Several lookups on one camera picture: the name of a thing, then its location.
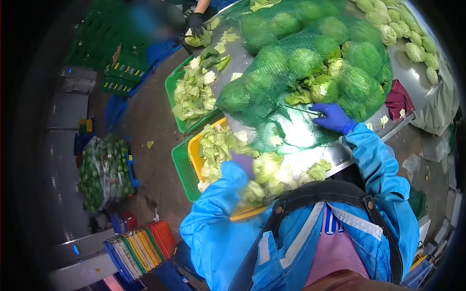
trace black apron strap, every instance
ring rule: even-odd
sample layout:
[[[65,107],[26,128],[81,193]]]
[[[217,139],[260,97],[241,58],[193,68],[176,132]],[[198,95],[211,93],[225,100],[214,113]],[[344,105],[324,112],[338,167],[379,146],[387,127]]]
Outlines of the black apron strap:
[[[391,282],[399,285],[403,275],[403,262],[397,244],[393,240],[391,233],[385,225],[382,216],[377,211],[371,196],[359,189],[354,184],[337,181],[325,180],[321,182],[307,183],[291,192],[284,193],[275,203],[272,214],[265,223],[264,227],[257,236],[251,249],[246,255],[243,263],[233,277],[229,291],[249,291],[253,286],[252,276],[254,273],[259,241],[262,239],[264,232],[272,231],[274,237],[278,236],[278,228],[281,220],[290,212],[318,202],[343,202],[350,204],[368,213],[372,223],[383,229],[383,234],[389,241],[390,247],[390,268]]]

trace yellow plastic crate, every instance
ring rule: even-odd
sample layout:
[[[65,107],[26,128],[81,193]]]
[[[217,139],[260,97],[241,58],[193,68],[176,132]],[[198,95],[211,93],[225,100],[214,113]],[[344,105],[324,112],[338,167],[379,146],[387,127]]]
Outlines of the yellow plastic crate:
[[[212,126],[220,124],[220,126],[225,127],[228,125],[226,118],[223,117],[217,122],[212,123]],[[199,156],[199,139],[201,138],[201,133],[199,132],[195,137],[193,137],[188,143],[188,155],[189,159],[192,162],[192,166],[196,171],[196,175],[198,176],[199,180],[202,182],[206,181],[206,178],[201,175],[201,168],[204,165],[204,160],[201,159]]]
[[[212,123],[212,126],[216,124],[220,124],[220,126],[225,127],[228,125],[226,118],[222,118],[217,122]],[[193,137],[188,143],[188,156],[191,160],[191,163],[196,171],[196,175],[198,179],[205,182],[206,178],[201,175],[201,169],[204,165],[204,160],[199,156],[199,139],[201,138],[201,133],[198,133],[195,137]],[[263,212],[267,206],[261,207],[241,207],[236,209],[232,215],[230,216],[231,221],[241,220],[241,219],[248,219],[252,216],[258,215],[259,213]]]

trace pink shirt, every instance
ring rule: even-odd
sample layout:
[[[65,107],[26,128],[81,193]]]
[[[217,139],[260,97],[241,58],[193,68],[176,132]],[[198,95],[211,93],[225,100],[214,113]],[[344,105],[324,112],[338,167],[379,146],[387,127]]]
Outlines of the pink shirt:
[[[312,260],[311,272],[304,287],[340,270],[354,271],[369,279],[350,236],[343,228],[343,224],[333,216],[327,204],[324,207],[323,218],[322,231]]]

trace blue light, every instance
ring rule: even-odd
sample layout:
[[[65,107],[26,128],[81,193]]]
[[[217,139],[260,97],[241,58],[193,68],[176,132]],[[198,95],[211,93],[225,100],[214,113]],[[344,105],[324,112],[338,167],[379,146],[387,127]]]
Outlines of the blue light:
[[[80,255],[81,252],[79,251],[79,247],[77,245],[73,245],[73,250],[75,251],[75,254]]]

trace knife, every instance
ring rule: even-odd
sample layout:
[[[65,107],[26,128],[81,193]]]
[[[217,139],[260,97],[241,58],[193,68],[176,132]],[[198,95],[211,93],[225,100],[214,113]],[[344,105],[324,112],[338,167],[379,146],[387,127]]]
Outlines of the knife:
[[[298,110],[298,111],[301,111],[301,112],[304,112],[304,113],[307,113],[307,114],[315,115],[316,117],[314,117],[314,118],[324,118],[325,117],[325,115],[322,112],[302,110],[302,109],[294,108],[294,107],[291,107],[291,106],[288,106],[288,105],[285,105],[285,107],[288,107],[288,108],[291,108],[291,109],[294,109],[294,110]]]

